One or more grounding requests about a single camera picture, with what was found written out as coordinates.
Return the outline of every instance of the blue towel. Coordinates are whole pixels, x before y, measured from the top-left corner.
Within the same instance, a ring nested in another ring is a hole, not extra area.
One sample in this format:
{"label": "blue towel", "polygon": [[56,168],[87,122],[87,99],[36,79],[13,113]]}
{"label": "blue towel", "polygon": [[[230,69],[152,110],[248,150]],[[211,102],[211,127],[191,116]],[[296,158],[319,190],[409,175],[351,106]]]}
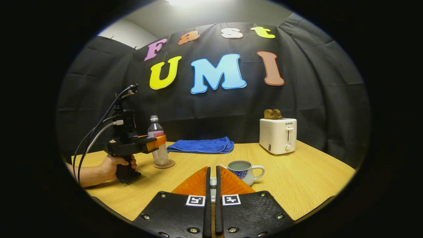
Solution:
{"label": "blue towel", "polygon": [[169,152],[185,152],[185,153],[205,153],[227,154],[233,150],[233,141],[227,136],[215,140],[199,140],[187,141],[178,140],[173,145],[168,146]]}

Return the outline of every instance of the blue letter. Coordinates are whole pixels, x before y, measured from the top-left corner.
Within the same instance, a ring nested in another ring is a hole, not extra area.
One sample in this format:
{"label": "blue letter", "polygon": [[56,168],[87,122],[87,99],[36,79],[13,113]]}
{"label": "blue letter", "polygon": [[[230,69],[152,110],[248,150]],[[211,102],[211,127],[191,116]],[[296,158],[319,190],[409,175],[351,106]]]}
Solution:
{"label": "blue letter", "polygon": [[223,74],[225,74],[225,80],[222,83],[222,88],[244,88],[247,85],[247,82],[241,78],[238,59],[238,54],[224,55],[220,59],[216,68],[207,59],[193,61],[191,65],[194,66],[194,87],[191,89],[191,93],[199,94],[207,91],[207,86],[204,85],[203,76],[211,88],[216,90]]}

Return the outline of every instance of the mug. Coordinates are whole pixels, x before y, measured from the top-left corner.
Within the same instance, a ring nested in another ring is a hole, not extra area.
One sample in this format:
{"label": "mug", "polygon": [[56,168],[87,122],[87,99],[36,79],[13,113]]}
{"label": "mug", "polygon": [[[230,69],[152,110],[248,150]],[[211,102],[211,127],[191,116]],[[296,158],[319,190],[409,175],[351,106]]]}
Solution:
{"label": "mug", "polygon": [[[238,178],[242,179],[248,186],[251,186],[255,180],[261,178],[264,175],[264,167],[260,165],[252,165],[248,161],[232,161],[228,164],[228,167],[223,166],[225,169],[228,169],[234,173]],[[261,169],[262,173],[255,177],[253,174],[253,169]]]}

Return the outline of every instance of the mug handle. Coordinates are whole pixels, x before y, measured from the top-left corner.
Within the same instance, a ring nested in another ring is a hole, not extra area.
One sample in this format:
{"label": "mug handle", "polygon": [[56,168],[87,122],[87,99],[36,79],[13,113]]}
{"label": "mug handle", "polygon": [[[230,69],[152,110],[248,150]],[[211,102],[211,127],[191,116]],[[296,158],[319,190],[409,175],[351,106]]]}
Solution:
{"label": "mug handle", "polygon": [[257,177],[254,177],[254,180],[257,180],[257,179],[259,179],[259,178],[261,178],[263,175],[264,175],[264,167],[263,166],[260,166],[260,165],[253,165],[252,167],[252,170],[254,170],[254,169],[261,169],[261,174],[259,175],[259,176],[257,176]]}

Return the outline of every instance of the toaster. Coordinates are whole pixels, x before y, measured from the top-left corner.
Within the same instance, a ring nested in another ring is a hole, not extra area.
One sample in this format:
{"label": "toaster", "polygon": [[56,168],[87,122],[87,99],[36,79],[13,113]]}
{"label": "toaster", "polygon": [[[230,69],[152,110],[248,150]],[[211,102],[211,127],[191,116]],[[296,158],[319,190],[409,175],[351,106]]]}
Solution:
{"label": "toaster", "polygon": [[260,145],[275,155],[295,151],[297,120],[260,119]]}

